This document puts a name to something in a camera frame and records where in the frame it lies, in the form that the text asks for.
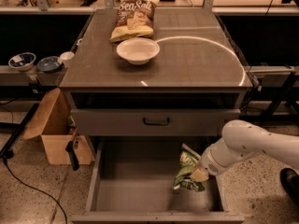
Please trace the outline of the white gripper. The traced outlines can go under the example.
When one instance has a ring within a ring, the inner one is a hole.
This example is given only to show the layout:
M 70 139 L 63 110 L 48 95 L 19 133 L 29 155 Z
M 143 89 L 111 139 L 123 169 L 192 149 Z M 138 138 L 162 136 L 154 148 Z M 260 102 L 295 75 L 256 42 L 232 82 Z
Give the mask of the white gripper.
M 196 169 L 191 174 L 191 180 L 204 182 L 209 179 L 209 174 L 220 175 L 225 172 L 232 163 L 232 156 L 229 148 L 224 142 L 216 142 L 207 147 L 200 160 L 200 166 L 204 168 Z

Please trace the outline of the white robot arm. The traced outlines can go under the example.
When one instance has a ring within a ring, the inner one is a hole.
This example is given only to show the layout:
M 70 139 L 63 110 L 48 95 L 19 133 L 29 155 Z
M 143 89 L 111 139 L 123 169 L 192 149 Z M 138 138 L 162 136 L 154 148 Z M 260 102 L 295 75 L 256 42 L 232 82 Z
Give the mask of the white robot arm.
M 299 168 L 299 137 L 270 133 L 243 120 L 227 122 L 221 138 L 203 152 L 191 174 L 194 181 L 207 181 L 220 175 L 234 163 L 242 162 L 256 153 L 263 153 L 295 169 Z

